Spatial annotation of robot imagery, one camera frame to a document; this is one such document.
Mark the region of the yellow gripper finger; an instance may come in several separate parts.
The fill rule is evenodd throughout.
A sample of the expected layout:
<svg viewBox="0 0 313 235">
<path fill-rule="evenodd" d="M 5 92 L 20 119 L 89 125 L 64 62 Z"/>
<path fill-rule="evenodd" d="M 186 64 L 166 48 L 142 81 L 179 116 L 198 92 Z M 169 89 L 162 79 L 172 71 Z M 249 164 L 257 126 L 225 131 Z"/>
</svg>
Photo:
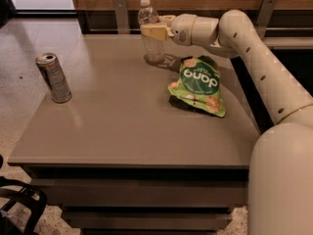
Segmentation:
<svg viewBox="0 0 313 235">
<path fill-rule="evenodd" d="M 144 36 L 160 40 L 166 41 L 168 38 L 174 36 L 171 28 L 163 23 L 147 23 L 141 25 L 141 33 Z"/>
<path fill-rule="evenodd" d="M 175 19 L 175 16 L 174 15 L 163 15 L 163 16 L 159 16 L 158 19 L 162 24 L 165 24 L 167 26 L 171 26 L 173 20 Z"/>
</svg>

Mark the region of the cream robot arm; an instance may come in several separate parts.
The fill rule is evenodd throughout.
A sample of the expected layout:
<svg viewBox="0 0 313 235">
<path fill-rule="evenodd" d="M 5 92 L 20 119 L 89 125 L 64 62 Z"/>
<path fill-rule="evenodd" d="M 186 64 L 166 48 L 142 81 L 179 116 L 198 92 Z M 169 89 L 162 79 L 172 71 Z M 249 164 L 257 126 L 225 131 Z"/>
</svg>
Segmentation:
<svg viewBox="0 0 313 235">
<path fill-rule="evenodd" d="M 239 10 L 220 19 L 161 16 L 143 35 L 240 57 L 274 123 L 251 153 L 248 235 L 313 235 L 313 97 L 264 44 Z"/>
</svg>

